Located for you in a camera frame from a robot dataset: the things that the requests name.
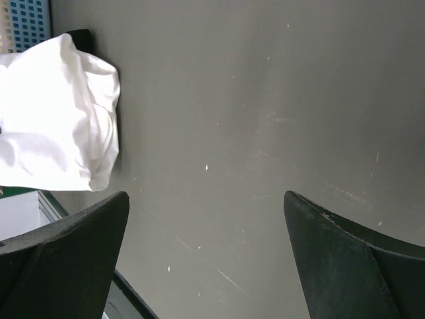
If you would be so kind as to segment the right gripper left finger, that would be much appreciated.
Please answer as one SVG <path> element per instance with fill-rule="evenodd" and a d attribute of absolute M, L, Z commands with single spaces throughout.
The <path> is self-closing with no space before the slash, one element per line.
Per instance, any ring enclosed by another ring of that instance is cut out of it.
<path fill-rule="evenodd" d="M 128 216 L 120 191 L 1 241 L 1 317 L 101 318 Z"/>

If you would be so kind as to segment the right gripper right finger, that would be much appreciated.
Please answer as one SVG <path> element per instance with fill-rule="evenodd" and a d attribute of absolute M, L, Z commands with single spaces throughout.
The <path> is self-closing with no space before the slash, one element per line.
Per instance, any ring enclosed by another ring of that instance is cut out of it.
<path fill-rule="evenodd" d="M 311 318 L 424 317 L 424 247 L 293 191 L 284 195 L 284 215 Z"/>

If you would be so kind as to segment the white t shirt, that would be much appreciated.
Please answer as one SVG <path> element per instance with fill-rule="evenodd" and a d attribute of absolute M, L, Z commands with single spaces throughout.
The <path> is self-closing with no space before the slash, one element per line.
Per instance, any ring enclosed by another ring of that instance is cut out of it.
<path fill-rule="evenodd" d="M 119 154 L 117 69 L 65 33 L 1 56 L 1 185 L 103 191 Z"/>

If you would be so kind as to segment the black t shirt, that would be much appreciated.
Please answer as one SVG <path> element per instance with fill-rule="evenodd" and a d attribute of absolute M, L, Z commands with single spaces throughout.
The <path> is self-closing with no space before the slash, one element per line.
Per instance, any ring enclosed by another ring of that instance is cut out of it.
<path fill-rule="evenodd" d="M 72 30 L 68 31 L 67 34 L 72 37 L 72 41 L 78 50 L 84 53 L 94 54 L 95 40 L 89 29 Z"/>

